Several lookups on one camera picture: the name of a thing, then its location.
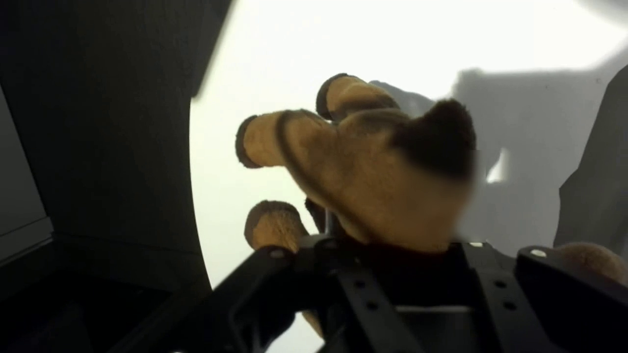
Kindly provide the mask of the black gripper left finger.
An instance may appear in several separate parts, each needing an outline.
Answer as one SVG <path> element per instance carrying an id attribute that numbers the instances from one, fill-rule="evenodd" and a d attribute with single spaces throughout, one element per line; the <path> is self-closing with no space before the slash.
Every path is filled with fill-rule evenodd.
<path id="1" fill-rule="evenodd" d="M 165 313 L 110 353 L 267 353 L 300 311 L 322 325 L 318 353 L 420 353 L 392 303 L 404 252 L 316 237 L 296 252 L 253 251 L 222 284 L 194 284 Z"/>

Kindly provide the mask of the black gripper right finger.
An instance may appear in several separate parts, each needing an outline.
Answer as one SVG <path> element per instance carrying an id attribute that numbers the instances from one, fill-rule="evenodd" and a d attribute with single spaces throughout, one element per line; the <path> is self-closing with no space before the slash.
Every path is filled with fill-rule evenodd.
<path id="1" fill-rule="evenodd" d="M 628 353 L 628 268 L 602 245 L 506 256 L 467 237 L 453 249 L 479 286 L 488 353 Z"/>

